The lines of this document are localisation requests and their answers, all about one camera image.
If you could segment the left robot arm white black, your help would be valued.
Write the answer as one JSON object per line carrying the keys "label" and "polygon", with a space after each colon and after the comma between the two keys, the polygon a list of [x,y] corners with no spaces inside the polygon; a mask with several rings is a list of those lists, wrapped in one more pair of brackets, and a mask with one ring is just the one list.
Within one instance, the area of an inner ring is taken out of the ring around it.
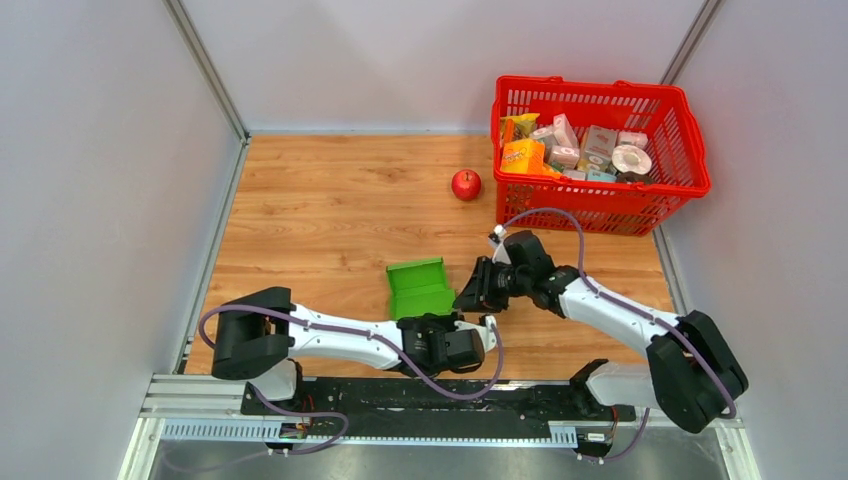
{"label": "left robot arm white black", "polygon": [[283,415],[296,413],[305,402],[299,358],[355,362],[434,387],[441,373],[476,371],[502,344],[491,315],[475,323],[459,313],[368,322],[297,304],[285,287],[209,310],[198,333],[213,351],[214,378],[246,382]]}

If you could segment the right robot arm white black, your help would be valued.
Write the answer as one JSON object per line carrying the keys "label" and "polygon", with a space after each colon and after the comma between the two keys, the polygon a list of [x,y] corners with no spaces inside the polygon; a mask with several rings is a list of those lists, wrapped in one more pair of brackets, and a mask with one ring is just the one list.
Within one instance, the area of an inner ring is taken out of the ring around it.
{"label": "right robot arm white black", "polygon": [[731,418],[749,380],[713,319],[685,315],[628,299],[582,270],[557,265],[529,230],[491,234],[492,256],[476,260],[453,305],[495,314],[512,298],[527,297],[558,317],[591,326],[645,358],[644,365],[600,360],[574,376],[570,404],[579,416],[598,417],[609,406],[657,409],[679,428],[703,431]]}

